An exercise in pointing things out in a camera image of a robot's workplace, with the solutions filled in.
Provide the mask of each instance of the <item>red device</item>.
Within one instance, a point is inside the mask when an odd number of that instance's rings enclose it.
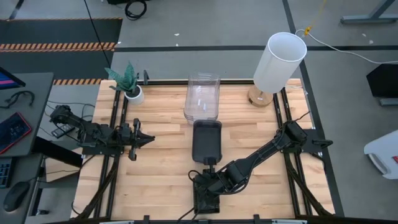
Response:
[[[0,154],[29,134],[32,128],[18,112],[0,123]]]

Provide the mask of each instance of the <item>white lamp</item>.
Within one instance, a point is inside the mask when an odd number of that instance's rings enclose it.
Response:
[[[254,73],[254,86],[249,89],[251,104],[267,106],[272,94],[279,92],[307,54],[304,41],[294,34],[272,35]]]

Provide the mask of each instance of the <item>computer monitor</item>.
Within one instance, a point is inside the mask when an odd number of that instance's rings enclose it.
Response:
[[[0,90],[25,86],[20,79],[0,67]]]

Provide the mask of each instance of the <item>black and orange striped mat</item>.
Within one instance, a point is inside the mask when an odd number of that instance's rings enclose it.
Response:
[[[121,18],[0,20],[0,66],[11,73],[53,72],[54,85],[95,85],[108,74]]]

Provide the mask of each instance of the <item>wooden lamp base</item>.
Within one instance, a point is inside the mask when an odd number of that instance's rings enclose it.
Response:
[[[257,107],[265,107],[272,102],[273,94],[265,93],[259,90],[255,85],[250,87],[248,91],[249,102]]]

